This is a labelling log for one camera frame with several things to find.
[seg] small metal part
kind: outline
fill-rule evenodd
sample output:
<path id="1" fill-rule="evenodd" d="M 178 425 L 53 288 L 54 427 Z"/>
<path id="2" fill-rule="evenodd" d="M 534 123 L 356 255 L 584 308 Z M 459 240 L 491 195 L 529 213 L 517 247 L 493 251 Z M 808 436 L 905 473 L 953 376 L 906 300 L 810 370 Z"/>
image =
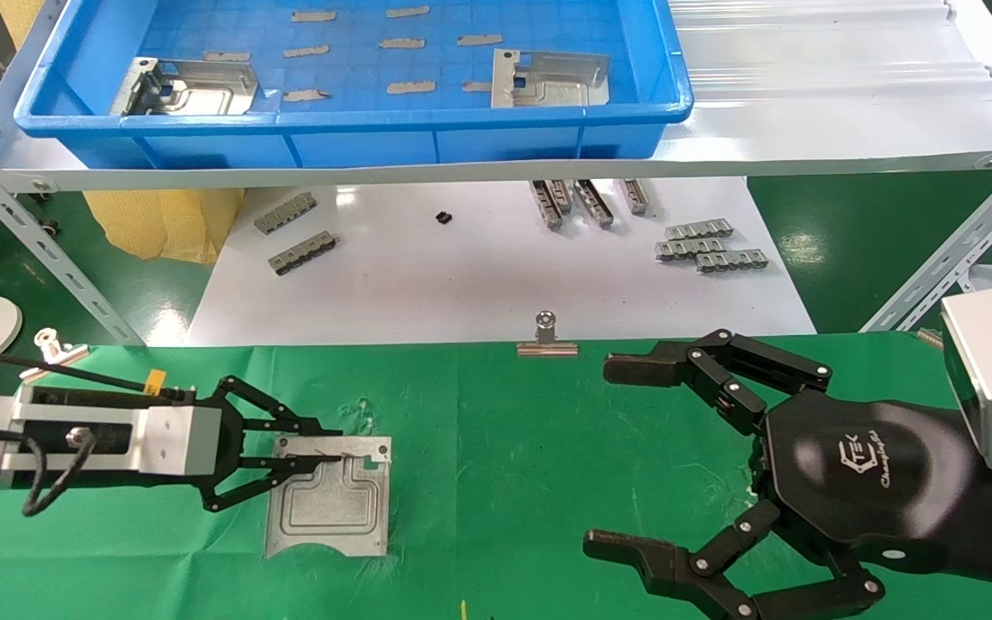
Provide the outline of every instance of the small metal part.
<path id="1" fill-rule="evenodd" d="M 258 228 L 263 235 L 269 235 L 292 220 L 312 211 L 314 207 L 316 207 L 316 199 L 312 197 L 312 192 L 300 193 L 271 209 L 270 213 L 257 217 L 255 228 Z"/>
<path id="2" fill-rule="evenodd" d="M 347 557 L 388 553 L 392 438 L 279 438 L 275 455 L 343 458 L 319 464 L 313 474 L 291 475 L 270 490 L 268 558 L 302 544 L 327 545 Z"/>
<path id="3" fill-rule="evenodd" d="M 36 345 L 36 348 L 40 349 L 40 356 L 48 364 L 70 366 L 90 355 L 90 347 L 86 344 L 75 346 L 59 344 L 59 334 L 52 328 L 44 328 L 36 332 L 36 335 L 33 337 L 33 344 Z M 33 381 L 39 380 L 39 378 L 47 376 L 47 374 L 42 369 L 27 369 L 23 370 L 18 376 L 23 383 L 33 383 Z"/>
<path id="4" fill-rule="evenodd" d="M 519 64 L 528 56 L 529 64 Z M 601 106 L 611 100 L 611 56 L 493 50 L 494 109 Z"/>
<path id="5" fill-rule="evenodd" d="M 554 196 L 554 204 L 558 211 L 562 213 L 572 213 L 572 191 L 568 188 L 568 181 L 550 181 L 550 193 Z"/>
<path id="6" fill-rule="evenodd" d="M 293 11 L 294 23 L 335 21 L 335 11 Z"/>
<path id="7" fill-rule="evenodd" d="M 492 89 L 492 82 L 473 82 L 472 79 L 466 79 L 462 83 L 462 90 L 466 93 L 491 93 Z"/>
<path id="8" fill-rule="evenodd" d="M 637 179 L 623 179 L 623 191 L 626 192 L 626 204 L 629 204 L 630 214 L 645 215 L 649 208 L 649 199 L 646 197 L 645 189 L 642 189 L 641 182 Z"/>
<path id="9" fill-rule="evenodd" d="M 759 250 L 714 251 L 711 254 L 696 255 L 696 262 L 704 274 L 713 271 L 762 270 L 768 266 L 767 257 Z"/>
<path id="10" fill-rule="evenodd" d="M 422 7 L 410 7 L 406 9 L 386 9 L 385 16 L 389 19 L 394 19 L 395 17 L 411 17 L 411 16 L 425 16 L 431 12 L 431 7 L 429 5 L 422 5 Z"/>
<path id="11" fill-rule="evenodd" d="M 317 102 L 319 99 L 331 99 L 332 96 L 326 90 L 319 88 L 308 88 L 308 90 L 289 90 L 282 95 L 284 102 Z"/>
<path id="12" fill-rule="evenodd" d="M 64 439 L 67 441 L 68 448 L 75 448 L 78 450 L 79 448 L 85 446 L 93 437 L 94 433 L 90 432 L 90 428 L 85 426 L 76 426 L 67 432 Z"/>
<path id="13" fill-rule="evenodd" d="M 580 346 L 575 342 L 558 342 L 556 325 L 558 317 L 549 310 L 542 310 L 535 317 L 535 342 L 516 345 L 520 357 L 576 357 Z"/>
<path id="14" fill-rule="evenodd" d="M 381 47 L 386 50 L 418 50 L 426 46 L 422 39 L 382 39 Z"/>
<path id="15" fill-rule="evenodd" d="M 725 251 L 725 246 L 717 239 L 689 239 L 685 242 L 660 242 L 654 248 L 657 260 L 682 260 L 693 258 L 712 251 Z"/>
<path id="16" fill-rule="evenodd" d="M 306 242 L 300 242 L 288 248 L 288 250 L 281 252 L 281 254 L 268 260 L 268 263 L 276 274 L 279 276 L 284 275 L 294 267 L 305 264 L 308 260 L 312 260 L 320 254 L 331 250 L 335 247 L 336 243 L 338 243 L 338 239 L 335 239 L 335 235 L 331 235 L 328 231 L 323 231 L 311 239 L 306 240 Z"/>
<path id="17" fill-rule="evenodd" d="M 406 95 L 409 93 L 431 93 L 434 90 L 433 79 L 425 82 L 393 82 L 386 88 L 390 95 Z"/>
<path id="18" fill-rule="evenodd" d="M 503 42 L 504 35 L 502 34 L 464 34 L 457 38 L 457 44 L 461 47 L 495 46 L 495 44 Z"/>
<path id="19" fill-rule="evenodd" d="M 665 228 L 665 236 L 669 239 L 705 239 L 705 237 L 728 237 L 733 234 L 733 227 L 722 217 L 704 222 L 692 222 Z"/>
<path id="20" fill-rule="evenodd" d="M 326 54 L 332 49 L 331 46 L 297 47 L 294 50 L 282 51 L 282 56 L 287 59 L 298 59 L 301 56 L 316 56 Z"/>
<path id="21" fill-rule="evenodd" d="M 599 195 L 595 185 L 589 179 L 580 179 L 573 185 L 576 188 L 576 196 L 587 209 L 587 214 L 592 216 L 596 224 L 601 228 L 610 228 L 615 222 L 615 216 L 603 201 L 603 196 Z"/>
<path id="22" fill-rule="evenodd" d="M 241 115 L 251 109 L 259 78 L 251 63 L 133 59 L 109 113 L 134 115 Z"/>
<path id="23" fill-rule="evenodd" d="M 245 63 L 251 60 L 251 52 L 205 52 L 205 60 L 221 63 Z"/>
<path id="24" fill-rule="evenodd" d="M 542 222 L 551 231 L 561 227 L 561 212 L 554 201 L 554 194 L 550 193 L 550 187 L 546 181 L 531 181 L 531 191 L 534 192 L 535 204 L 538 205 L 538 213 L 542 216 Z"/>

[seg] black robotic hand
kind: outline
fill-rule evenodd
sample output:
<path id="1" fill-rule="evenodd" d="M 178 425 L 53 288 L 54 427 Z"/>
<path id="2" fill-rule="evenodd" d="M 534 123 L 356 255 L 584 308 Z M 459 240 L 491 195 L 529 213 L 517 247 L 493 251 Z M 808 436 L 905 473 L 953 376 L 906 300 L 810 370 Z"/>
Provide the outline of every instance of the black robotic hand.
<path id="1" fill-rule="evenodd" d="M 733 373 L 790 395 L 765 411 Z M 824 391 L 826 365 L 725 330 L 692 343 L 659 342 L 648 356 L 609 356 L 611 383 L 688 385 L 743 435 L 759 502 L 701 549 L 589 530 L 584 553 L 633 566 L 647 592 L 690 601 L 712 619 L 832 619 L 883 596 L 866 561 L 903 573 L 992 581 L 992 470 L 961 413 Z M 830 581 L 748 597 L 725 570 L 768 532 Z"/>

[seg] black cable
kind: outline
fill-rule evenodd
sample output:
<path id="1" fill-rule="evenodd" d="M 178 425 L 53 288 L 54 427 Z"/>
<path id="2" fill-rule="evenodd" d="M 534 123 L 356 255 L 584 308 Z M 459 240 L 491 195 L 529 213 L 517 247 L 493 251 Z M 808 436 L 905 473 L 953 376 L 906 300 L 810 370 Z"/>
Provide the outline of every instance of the black cable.
<path id="1" fill-rule="evenodd" d="M 48 488 L 48 492 L 42 498 L 40 496 L 40 488 L 44 486 L 44 473 L 48 469 L 48 458 L 44 448 L 40 446 L 39 441 L 28 435 L 24 435 L 22 432 L 13 431 L 0 431 L 0 441 L 21 441 L 21 443 L 25 443 L 28 451 L 33 452 L 33 458 L 36 459 L 36 467 L 33 468 L 33 483 L 28 488 L 25 503 L 21 506 L 21 513 L 24 517 L 35 517 L 35 515 L 41 514 L 48 506 L 52 505 L 52 502 L 55 502 L 59 498 L 59 495 L 64 494 L 67 487 L 71 485 L 71 480 L 74 480 L 75 476 L 79 474 L 79 471 L 83 470 L 83 465 L 90 458 L 91 452 L 94 452 L 94 447 L 97 443 L 93 433 L 91 433 L 86 443 L 83 443 L 83 446 L 76 452 L 75 458 L 71 459 L 71 464 L 68 464 L 67 468 L 52 483 L 52 486 Z"/>
<path id="2" fill-rule="evenodd" d="M 82 378 L 84 381 L 93 381 L 93 383 L 110 385 L 113 386 L 113 388 L 129 389 L 129 391 L 139 393 L 145 392 L 145 384 L 137 383 L 136 381 L 123 380 L 123 378 L 91 373 L 89 370 L 73 369 L 71 366 L 50 364 L 48 362 L 38 362 L 35 360 L 25 360 L 24 357 L 4 356 L 3 353 L 0 353 L 0 363 L 21 366 L 21 368 L 24 369 L 42 369 L 45 370 L 45 372 Z M 177 387 L 163 387 L 160 388 L 158 395 L 166 398 L 167 400 L 181 401 L 185 400 L 186 392 L 184 389 Z"/>

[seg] white shelf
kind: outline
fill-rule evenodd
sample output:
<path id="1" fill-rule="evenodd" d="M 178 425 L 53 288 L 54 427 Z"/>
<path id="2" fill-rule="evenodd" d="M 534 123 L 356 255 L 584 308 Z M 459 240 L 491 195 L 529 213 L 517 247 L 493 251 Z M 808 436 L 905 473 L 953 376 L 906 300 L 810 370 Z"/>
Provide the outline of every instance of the white shelf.
<path id="1" fill-rule="evenodd" d="M 47 0 L 0 87 L 11 191 L 298 187 L 532 177 L 969 170 L 992 160 L 992 16 L 981 0 L 673 0 L 696 88 L 650 160 L 326 170 L 90 170 L 12 121 L 59 15 Z"/>

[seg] caster wheel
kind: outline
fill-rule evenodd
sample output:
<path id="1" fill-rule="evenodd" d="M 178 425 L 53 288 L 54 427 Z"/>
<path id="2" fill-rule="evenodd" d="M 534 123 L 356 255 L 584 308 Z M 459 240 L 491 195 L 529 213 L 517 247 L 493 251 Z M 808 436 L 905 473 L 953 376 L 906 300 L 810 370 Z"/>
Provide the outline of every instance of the caster wheel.
<path id="1" fill-rule="evenodd" d="M 59 235 L 59 223 L 56 220 L 40 220 L 40 229 L 55 239 Z"/>

